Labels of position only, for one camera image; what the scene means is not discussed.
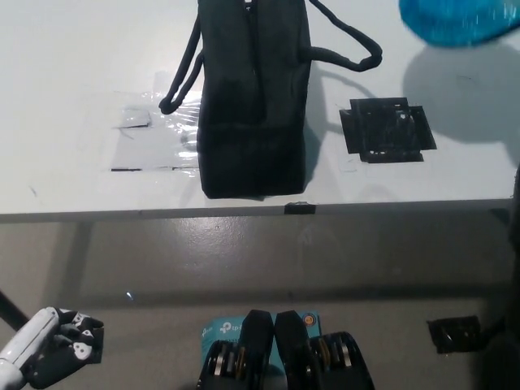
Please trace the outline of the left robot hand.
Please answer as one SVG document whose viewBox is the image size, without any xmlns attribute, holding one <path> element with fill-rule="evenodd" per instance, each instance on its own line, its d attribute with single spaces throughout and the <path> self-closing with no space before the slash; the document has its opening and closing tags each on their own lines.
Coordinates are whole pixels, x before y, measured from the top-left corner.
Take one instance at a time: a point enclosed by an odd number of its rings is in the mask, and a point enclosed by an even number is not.
<svg viewBox="0 0 520 390">
<path fill-rule="evenodd" d="M 1 350 L 1 388 L 46 389 L 102 360 L 104 323 L 79 311 L 48 306 Z"/>
</svg>

